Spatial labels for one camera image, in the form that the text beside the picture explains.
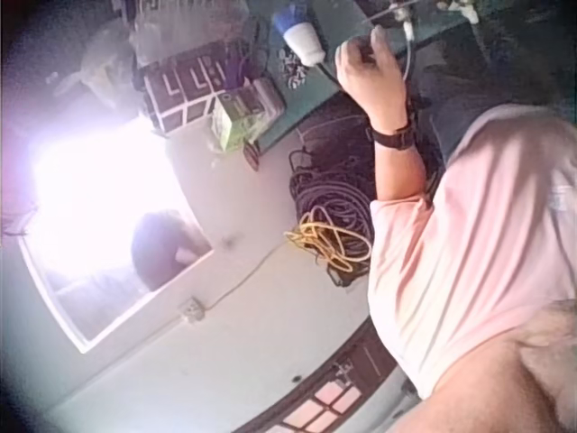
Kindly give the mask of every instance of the yellow cable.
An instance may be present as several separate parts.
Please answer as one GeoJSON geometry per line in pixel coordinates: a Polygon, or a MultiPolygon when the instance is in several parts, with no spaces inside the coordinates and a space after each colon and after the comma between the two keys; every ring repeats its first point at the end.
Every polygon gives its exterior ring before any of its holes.
{"type": "Polygon", "coordinates": [[[371,257],[371,241],[363,235],[352,230],[336,226],[333,219],[322,206],[314,206],[306,212],[292,232],[286,232],[285,236],[298,248],[321,257],[333,268],[342,272],[353,272],[353,264],[364,262],[371,257]],[[316,214],[322,214],[324,220],[315,220],[316,214]],[[329,235],[333,235],[336,243],[331,241],[329,235]],[[351,257],[344,250],[342,235],[356,237],[367,245],[367,253],[361,257],[351,257]]]}

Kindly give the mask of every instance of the hand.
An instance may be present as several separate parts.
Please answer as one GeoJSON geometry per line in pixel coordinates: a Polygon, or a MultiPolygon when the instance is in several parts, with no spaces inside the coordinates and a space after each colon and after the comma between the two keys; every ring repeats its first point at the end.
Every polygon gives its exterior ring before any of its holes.
{"type": "Polygon", "coordinates": [[[336,75],[344,91],[367,113],[373,129],[394,134],[408,122],[407,89],[385,37],[380,25],[371,32],[375,63],[362,61],[357,41],[343,43],[336,50],[336,75]]]}

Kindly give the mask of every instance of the wall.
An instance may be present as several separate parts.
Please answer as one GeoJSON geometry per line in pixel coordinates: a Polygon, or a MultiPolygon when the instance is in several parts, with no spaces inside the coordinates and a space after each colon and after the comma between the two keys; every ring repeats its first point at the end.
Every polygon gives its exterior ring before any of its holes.
{"type": "Polygon", "coordinates": [[[43,307],[17,245],[3,250],[3,376],[64,431],[230,431],[314,371],[368,314],[365,281],[347,294],[285,245],[204,321],[171,325],[183,301],[211,305],[295,224],[287,157],[297,140],[267,153],[258,173],[241,154],[215,160],[209,140],[206,126],[191,126],[169,153],[215,252],[88,354],[43,307]]]}

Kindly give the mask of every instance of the black watch strap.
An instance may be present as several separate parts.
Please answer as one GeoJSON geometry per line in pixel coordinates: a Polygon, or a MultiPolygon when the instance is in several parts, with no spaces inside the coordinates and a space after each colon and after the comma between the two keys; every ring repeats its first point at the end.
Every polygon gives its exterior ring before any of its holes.
{"type": "Polygon", "coordinates": [[[381,134],[372,128],[371,134],[375,143],[398,151],[405,151],[415,144],[415,130],[410,122],[404,128],[395,131],[393,135],[381,134]]]}

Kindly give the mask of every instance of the power outlet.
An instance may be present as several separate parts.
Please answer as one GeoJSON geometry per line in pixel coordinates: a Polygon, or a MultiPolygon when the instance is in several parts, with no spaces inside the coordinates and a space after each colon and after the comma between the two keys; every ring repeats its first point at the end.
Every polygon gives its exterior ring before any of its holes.
{"type": "Polygon", "coordinates": [[[200,302],[194,298],[180,307],[180,316],[184,318],[188,323],[196,323],[205,318],[205,309],[200,302]]]}

